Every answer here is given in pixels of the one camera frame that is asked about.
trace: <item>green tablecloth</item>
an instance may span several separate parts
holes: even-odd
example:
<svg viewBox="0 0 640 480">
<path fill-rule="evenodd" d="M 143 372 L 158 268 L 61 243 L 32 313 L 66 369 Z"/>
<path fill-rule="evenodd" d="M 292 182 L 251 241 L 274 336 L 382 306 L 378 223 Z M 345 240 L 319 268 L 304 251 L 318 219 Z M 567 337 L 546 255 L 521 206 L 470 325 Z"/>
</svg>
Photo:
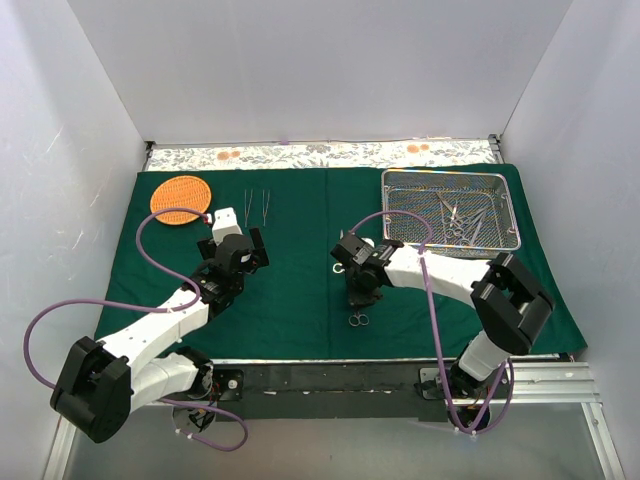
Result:
<svg viewBox="0 0 640 480">
<path fill-rule="evenodd" d="M 518 171 L 512 165 L 471 165 L 439 170 L 495 172 L 509 183 L 522 247 L 518 257 L 556 299 L 557 307 L 532 353 L 573 352 L 586 347 L 553 280 L 527 207 Z M 271 190 L 263 237 L 271 265 L 246 279 L 235 304 L 184 344 L 211 358 L 323 359 L 433 357 L 435 350 L 424 292 L 386 288 L 384 299 L 367 309 L 365 328 L 347 323 L 342 275 L 332 273 L 329 251 L 358 220 L 381 208 L 381 170 L 300 169 L 191 172 L 213 191 L 211 210 L 232 206 L 244 221 L 244 191 L 253 188 L 249 223 L 262 225 L 262 190 Z M 179 173 L 145 172 L 138 179 L 120 236 L 107 298 L 156 306 L 179 281 L 159 273 L 138 254 L 134 238 L 149 214 L 149 199 L 162 182 Z M 379 240 L 381 220 L 359 234 Z M 152 222 L 143 235 L 149 254 L 168 267 L 190 274 L 200 263 L 196 241 L 210 233 L 200 222 L 170 227 Z M 436 298 L 445 355 L 455 356 L 480 331 L 470 307 Z M 142 314 L 104 309 L 96 338 L 131 324 Z"/>
</svg>

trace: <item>gray wall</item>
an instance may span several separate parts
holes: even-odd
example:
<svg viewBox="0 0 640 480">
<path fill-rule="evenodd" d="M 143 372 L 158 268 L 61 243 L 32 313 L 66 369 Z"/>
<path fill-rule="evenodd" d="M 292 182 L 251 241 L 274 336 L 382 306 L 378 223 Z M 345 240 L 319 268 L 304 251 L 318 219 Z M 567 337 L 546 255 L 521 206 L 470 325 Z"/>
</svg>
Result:
<svg viewBox="0 0 640 480">
<path fill-rule="evenodd" d="M 638 25 L 638 0 L 575 0 L 504 135 L 628 478 L 640 478 Z"/>
<path fill-rule="evenodd" d="M 22 335 L 50 303 L 103 297 L 144 144 L 65 0 L 0 0 L 0 478 L 41 478 L 57 415 Z M 99 311 L 34 333 L 55 380 Z"/>
<path fill-rule="evenodd" d="M 486 137 L 570 0 L 69 0 L 159 143 Z"/>
</svg>

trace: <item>white floral border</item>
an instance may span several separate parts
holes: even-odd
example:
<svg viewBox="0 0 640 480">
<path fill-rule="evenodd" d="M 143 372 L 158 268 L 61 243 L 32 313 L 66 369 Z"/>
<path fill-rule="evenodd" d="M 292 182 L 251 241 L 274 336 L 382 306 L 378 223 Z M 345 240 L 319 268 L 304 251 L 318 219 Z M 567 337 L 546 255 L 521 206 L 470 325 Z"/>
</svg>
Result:
<svg viewBox="0 0 640 480">
<path fill-rule="evenodd" d="M 148 171 L 258 170 L 317 167 L 442 167 L 496 163 L 487 140 L 417 139 L 154 148 Z"/>
</svg>

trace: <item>purple cable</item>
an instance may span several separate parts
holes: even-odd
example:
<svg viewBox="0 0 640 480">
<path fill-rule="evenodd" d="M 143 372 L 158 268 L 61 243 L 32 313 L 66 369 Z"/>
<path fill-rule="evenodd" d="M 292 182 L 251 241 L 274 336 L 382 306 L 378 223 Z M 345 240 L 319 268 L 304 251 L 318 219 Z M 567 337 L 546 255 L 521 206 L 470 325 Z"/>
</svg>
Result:
<svg viewBox="0 0 640 480">
<path fill-rule="evenodd" d="M 429 225 L 429 223 L 424 218 L 422 218 L 419 215 L 416 215 L 415 213 L 407 212 L 404 210 L 383 210 L 381 212 L 372 213 L 371 215 L 360 220 L 351 230 L 349 230 L 349 232 L 355 233 L 356 230 L 358 230 L 358 228 L 360 228 L 364 223 L 368 222 L 372 218 L 376 218 L 382 215 L 408 215 L 410 217 L 415 218 L 419 222 L 421 222 L 427 228 L 427 231 L 428 231 L 427 238 L 420 244 L 420 247 L 418 248 L 418 253 L 420 255 L 424 253 L 427 243 L 429 243 L 431 238 L 433 238 L 433 229 L 431 228 L 431 225 Z M 509 405 L 511 404 L 511 399 L 513 398 L 514 382 L 515 382 L 513 363 L 511 362 L 511 359 L 507 359 L 507 362 L 503 362 L 500 365 L 496 378 L 493 381 L 493 384 L 491 385 L 489 393 L 487 394 L 487 398 L 483 402 L 482 408 L 480 409 L 480 412 L 476 416 L 476 419 L 474 420 L 474 422 L 471 424 L 470 427 L 465 427 L 464 425 L 462 425 L 462 422 L 458 417 L 458 412 L 456 411 L 456 407 L 453 404 L 453 397 L 451 395 L 451 389 L 449 388 L 449 381 L 447 380 L 447 371 L 444 366 L 444 356 L 442 354 L 442 343 L 440 342 L 440 331 L 438 329 L 438 320 L 436 317 L 436 307 L 433 300 L 433 288 L 431 286 L 431 279 L 429 278 L 429 272 L 427 270 L 427 263 L 424 257 L 422 256 L 420 257 L 420 267 L 422 269 L 422 279 L 424 280 L 424 285 L 426 289 L 427 302 L 429 304 L 429 316 L 431 317 L 431 330 L 433 332 L 433 342 L 436 347 L 436 357 L 438 360 L 438 372 L 442 380 L 442 388 L 444 390 L 444 396 L 447 403 L 447 408 L 449 409 L 449 413 L 451 414 L 453 423 L 460 431 L 464 433 L 474 434 L 474 432 L 475 433 L 488 432 L 493 428 L 495 428 L 498 425 L 498 423 L 500 423 L 500 421 L 502 421 L 507 409 L 509 408 Z M 487 411 L 487 408 L 489 408 L 489 403 L 491 402 L 491 399 L 493 398 L 493 395 L 495 394 L 495 391 L 498 388 L 498 385 L 500 384 L 500 381 L 504 374 L 504 369 L 507 363 L 509 364 L 509 372 L 511 374 L 511 384 L 509 386 L 509 393 L 507 395 L 504 408 L 502 409 L 502 412 L 500 412 L 500 415 L 498 416 L 498 418 L 491 425 L 487 426 L 482 430 L 476 431 L 476 428 L 480 424 L 482 417 Z"/>
<path fill-rule="evenodd" d="M 201 405 L 199 403 L 176 402 L 175 400 L 168 400 L 166 398 L 163 398 L 160 401 L 169 405 L 175 405 L 176 407 L 197 408 L 197 409 L 207 410 L 209 412 L 213 412 L 213 413 L 228 417 L 240 424 L 240 426 L 242 427 L 242 430 L 244 430 L 244 437 L 242 437 L 242 440 L 240 440 L 238 443 L 236 443 L 231 447 L 219 445 L 215 442 L 212 442 L 208 438 L 203 437 L 202 435 L 198 435 L 196 433 L 182 430 L 181 428 L 178 429 L 180 433 L 185 434 L 187 437 L 190 436 L 189 438 L 193 438 L 194 440 L 197 440 L 200 443 L 204 443 L 205 445 L 208 445 L 211 448 L 215 448 L 216 450 L 220 450 L 221 452 L 233 452 L 234 450 L 237 450 L 241 446 L 243 446 L 246 443 L 247 439 L 249 438 L 249 426 L 242 418 L 237 416 L 235 413 L 228 412 L 227 410 L 222 410 L 218 407 L 212 407 L 210 405 Z"/>
<path fill-rule="evenodd" d="M 203 219 L 207 219 L 207 215 L 205 215 L 202 212 L 199 212 L 197 210 L 193 210 L 191 208 L 183 208 L 183 207 L 172 207 L 172 208 L 165 208 L 163 210 L 158 210 L 157 212 L 152 213 L 151 215 L 149 215 L 147 218 L 145 218 L 142 223 L 140 223 L 140 226 L 138 226 L 138 230 L 136 231 L 136 247 L 138 248 L 138 251 L 140 252 L 140 255 L 142 255 L 142 258 L 144 258 L 147 262 L 149 262 L 151 265 L 153 265 L 154 267 L 156 267 L 158 270 L 163 271 L 164 273 L 167 273 L 168 275 L 171 275 L 172 277 L 175 277 L 179 280 L 182 280 L 183 282 L 188 283 L 191 288 L 193 288 L 193 291 L 195 293 L 195 296 L 193 297 L 193 300 L 189 301 L 188 303 L 184 304 L 184 305 L 180 305 L 178 307 L 172 308 L 171 311 L 172 312 L 180 312 L 182 310 L 186 310 L 189 307 L 192 307 L 193 305 L 195 305 L 199 300 L 200 300 L 200 287 L 198 287 L 198 285 L 191 280 L 189 277 L 186 277 L 178 272 L 175 272 L 167 267 L 165 267 L 164 265 L 159 264 L 157 261 L 155 261 L 153 258 L 151 258 L 149 256 L 149 254 L 144 250 L 143 246 L 142 246 L 142 232 L 144 230 L 144 228 L 148 225 L 148 223 L 153 220 L 154 218 L 156 218 L 159 215 L 162 215 L 163 213 L 169 213 L 169 212 L 187 212 L 187 213 L 192 213 L 194 215 L 197 215 Z M 56 310 L 60 307 L 66 307 L 67 305 L 76 305 L 76 304 L 89 304 L 89 305 L 101 305 L 103 307 L 113 307 L 113 308 L 120 308 L 123 310 L 133 310 L 135 312 L 144 312 L 144 313 L 169 313 L 169 309 L 167 308 L 158 308 L 158 307 L 144 307 L 142 305 L 131 305 L 129 303 L 120 303 L 120 302 L 112 302 L 109 300 L 97 300 L 97 299 L 93 299 L 93 298 L 74 298 L 71 300 L 64 300 L 62 302 L 58 302 L 58 303 L 54 303 L 53 305 L 48 306 L 47 308 L 45 308 L 44 310 L 42 310 L 40 313 L 38 313 L 33 320 L 31 320 L 31 322 L 29 323 L 29 325 L 27 326 L 27 330 L 25 331 L 24 334 L 24 339 L 22 342 L 22 353 L 24 355 L 24 361 L 27 364 L 27 368 L 29 369 L 29 371 L 31 372 L 31 375 L 34 376 L 34 378 L 36 380 L 38 380 L 40 383 L 42 383 L 45 387 L 49 387 L 51 389 L 53 389 L 55 387 L 55 384 L 51 383 L 49 380 L 47 380 L 46 378 L 44 378 L 42 375 L 40 375 L 40 372 L 38 372 L 38 370 L 36 369 L 35 365 L 33 364 L 33 360 L 31 358 L 31 352 L 29 350 L 29 342 L 31 340 L 31 333 L 33 332 L 33 329 L 35 328 L 35 326 L 38 324 L 38 322 L 40 320 L 42 320 L 42 318 L 48 314 L 49 312 L 52 312 L 53 310 Z M 227 412 L 226 410 L 222 410 L 220 408 L 217 407 L 211 407 L 211 406 L 206 406 L 206 405 L 200 405 L 197 403 L 189 403 L 189 402 L 178 402 L 175 400 L 166 400 L 166 399 L 160 399 L 161 402 L 170 404 L 170 405 L 175 405 L 178 407 L 185 407 L 185 408 L 202 408 L 205 410 L 209 410 L 211 412 L 215 412 L 218 413 L 220 415 L 224 415 L 226 417 L 229 417 L 235 421 L 237 421 L 241 426 L 242 429 L 244 430 L 244 438 L 242 439 L 242 441 L 240 443 L 238 443 L 237 445 L 233 445 L 231 447 L 225 447 L 222 445 L 218 445 L 216 443 L 213 443 L 209 440 L 207 440 L 204 437 L 201 437 L 199 435 L 196 434 L 192 434 L 191 432 L 186 432 L 186 431 L 182 431 L 183 433 L 185 433 L 186 435 L 192 435 L 192 438 L 195 438 L 196 440 L 209 445 L 212 448 L 215 448 L 216 450 L 221 450 L 223 452 L 232 452 L 234 450 L 237 450 L 238 448 L 240 448 L 242 445 L 245 444 L 245 442 L 247 441 L 247 438 L 249 437 L 249 428 L 247 426 L 247 424 L 244 422 L 244 420 L 242 420 L 240 417 L 238 417 L 237 415 L 231 413 L 231 412 Z"/>
</svg>

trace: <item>purple hose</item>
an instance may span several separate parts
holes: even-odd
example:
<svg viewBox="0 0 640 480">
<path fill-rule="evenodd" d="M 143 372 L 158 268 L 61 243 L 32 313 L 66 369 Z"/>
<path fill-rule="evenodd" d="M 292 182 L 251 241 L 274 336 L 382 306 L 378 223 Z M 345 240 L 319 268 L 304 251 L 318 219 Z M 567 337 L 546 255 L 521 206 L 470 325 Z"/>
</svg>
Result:
<svg viewBox="0 0 640 480">
<path fill-rule="evenodd" d="M 427 231 L 429 232 L 427 235 L 427 238 L 422 242 L 422 244 L 420 244 L 420 247 L 418 248 L 418 253 L 420 255 L 424 253 L 427 243 L 429 243 L 431 238 L 433 238 L 433 229 L 431 228 L 431 225 L 429 225 L 429 223 L 424 218 L 420 217 L 419 215 L 416 215 L 415 213 L 406 212 L 404 210 L 385 210 L 381 212 L 376 212 L 363 218 L 351 230 L 349 230 L 349 232 L 355 233 L 356 230 L 358 230 L 358 228 L 360 228 L 364 223 L 368 222 L 372 218 L 379 217 L 382 215 L 408 215 L 420 221 L 425 227 L 427 227 Z M 489 393 L 487 394 L 487 398 L 483 402 L 482 408 L 480 409 L 480 412 L 476 416 L 476 419 L 473 421 L 470 427 L 465 427 L 464 425 L 462 425 L 462 422 L 458 417 L 458 412 L 456 411 L 456 407 L 453 404 L 453 397 L 451 395 L 449 381 L 447 380 L 447 371 L 444 366 L 444 356 L 442 354 L 442 343 L 440 342 L 440 331 L 438 329 L 438 320 L 436 317 L 436 307 L 433 300 L 433 288 L 431 286 L 431 279 L 429 278 L 427 263 L 424 257 L 420 257 L 420 267 L 422 269 L 422 279 L 424 280 L 425 290 L 427 294 L 427 302 L 429 304 L 429 316 L 431 317 L 431 330 L 433 332 L 433 342 L 436 347 L 436 357 L 438 360 L 438 372 L 442 380 L 442 388 L 444 390 L 444 396 L 447 403 L 447 408 L 449 409 L 449 413 L 451 414 L 453 423 L 460 431 L 464 433 L 474 434 L 474 433 L 488 432 L 493 428 L 495 428 L 500 423 L 500 421 L 502 421 L 507 409 L 509 408 L 509 405 L 511 404 L 511 399 L 513 398 L 514 382 L 515 382 L 513 363 L 511 362 L 511 359 L 507 359 L 507 362 L 503 362 L 500 365 L 496 378 L 493 381 L 493 384 L 491 385 Z M 487 408 L 489 408 L 489 403 L 491 402 L 491 399 L 493 398 L 493 395 L 495 394 L 495 391 L 498 388 L 498 385 L 500 384 L 500 381 L 504 374 L 504 369 L 507 363 L 509 364 L 509 372 L 511 374 L 511 384 L 509 386 L 509 393 L 507 395 L 507 400 L 504 404 L 504 408 L 502 409 L 502 412 L 500 412 L 500 415 L 498 416 L 498 418 L 491 425 L 487 426 L 482 430 L 476 431 L 476 428 L 480 424 L 480 421 L 482 420 L 482 417 L 487 411 Z"/>
<path fill-rule="evenodd" d="M 147 224 L 153 220 L 154 218 L 156 218 L 159 215 L 162 215 L 163 213 L 168 213 L 168 212 L 187 212 L 187 213 L 192 213 L 194 215 L 198 215 L 199 217 L 203 218 L 203 219 L 207 219 L 207 215 L 198 212 L 197 210 L 192 210 L 190 208 L 183 208 L 183 207 L 172 207 L 172 208 L 165 208 L 163 210 L 158 210 L 157 212 L 152 213 L 151 215 L 149 215 L 147 218 L 145 218 L 142 223 L 140 224 L 140 226 L 138 227 L 138 230 L 136 231 L 136 247 L 138 248 L 138 251 L 140 252 L 140 255 L 142 255 L 142 258 L 144 258 L 147 262 L 149 262 L 151 265 L 153 265 L 154 267 L 156 267 L 158 270 L 163 271 L 164 273 L 167 273 L 169 275 L 171 275 L 172 277 L 175 277 L 179 280 L 182 280 L 183 282 L 188 283 L 191 288 L 193 288 L 193 291 L 195 293 L 193 300 L 189 301 L 188 303 L 184 304 L 184 305 L 180 305 L 178 307 L 172 308 L 171 311 L 172 312 L 180 312 L 182 310 L 186 310 L 189 307 L 192 307 L 193 305 L 195 305 L 199 300 L 200 300 L 200 287 L 198 287 L 198 285 L 191 280 L 189 277 L 185 277 L 184 275 L 175 272 L 167 267 L 165 267 L 164 265 L 159 264 L 158 262 L 156 262 L 153 258 L 151 258 L 149 256 L 149 254 L 144 250 L 144 248 L 142 247 L 142 231 L 144 230 L 144 228 L 147 226 Z M 49 312 L 52 312 L 53 310 L 56 310 L 60 307 L 66 307 L 67 305 L 76 305 L 76 304 L 89 304 L 89 305 L 101 305 L 103 307 L 113 307 L 113 308 L 120 308 L 123 310 L 133 310 L 135 312 L 144 312 L 144 313 L 168 313 L 169 309 L 167 308 L 157 308 L 157 307 L 143 307 L 141 305 L 131 305 L 128 303 L 120 303 L 120 302 L 111 302 L 109 300 L 97 300 L 97 299 L 93 299 L 93 298 L 74 298 L 71 300 L 64 300 L 62 302 L 58 302 L 58 303 L 54 303 L 53 305 L 48 306 L 47 308 L 45 308 L 44 310 L 42 310 L 40 313 L 38 313 L 38 315 L 36 315 L 33 320 L 31 320 L 31 322 L 29 323 L 29 325 L 27 326 L 27 330 L 25 331 L 24 334 L 24 340 L 22 342 L 22 353 L 24 355 L 24 361 L 27 364 L 27 368 L 29 369 L 29 371 L 31 372 L 31 375 L 34 376 L 34 378 L 36 380 L 38 380 L 40 383 L 42 383 L 44 386 L 49 387 L 51 389 L 53 389 L 55 387 L 55 384 L 51 383 L 49 380 L 47 380 L 46 378 L 44 378 L 42 375 L 40 375 L 40 372 L 38 372 L 38 370 L 36 369 L 35 365 L 33 364 L 33 360 L 31 358 L 31 352 L 29 350 L 29 342 L 31 340 L 31 333 L 33 332 L 33 329 L 35 328 L 35 326 L 38 324 L 38 322 L 40 320 L 42 320 L 42 318 L 48 314 Z M 226 417 L 229 417 L 233 420 L 235 420 L 236 422 L 238 422 L 240 424 L 240 426 L 242 427 L 242 429 L 244 430 L 244 438 L 242 439 L 242 441 L 240 441 L 238 444 L 233 445 L 231 447 L 225 447 L 223 445 L 218 445 L 214 442 L 211 442 L 209 440 L 207 440 L 204 437 L 201 437 L 199 435 L 196 434 L 191 434 L 191 432 L 186 432 L 186 431 L 182 431 L 183 433 L 185 433 L 186 435 L 192 435 L 192 438 L 195 438 L 196 440 L 209 445 L 212 448 L 215 448 L 216 450 L 221 450 L 223 452 L 232 452 L 234 450 L 237 450 L 238 448 L 240 448 L 242 445 L 245 444 L 245 442 L 247 441 L 247 438 L 249 437 L 249 428 L 247 426 L 247 424 L 244 422 L 244 420 L 242 420 L 240 417 L 238 417 L 237 415 L 231 413 L 231 412 L 227 412 L 226 410 L 222 410 L 220 408 L 217 407 L 211 407 L 211 406 L 206 406 L 206 405 L 200 405 L 197 403 L 189 403 L 189 402 L 177 402 L 175 400 L 166 400 L 166 399 L 161 399 L 161 402 L 170 404 L 170 405 L 175 405 L 178 407 L 185 407 L 185 408 L 202 408 L 205 410 L 209 410 L 211 412 L 215 412 L 218 413 L 220 415 L 224 415 Z"/>
</svg>

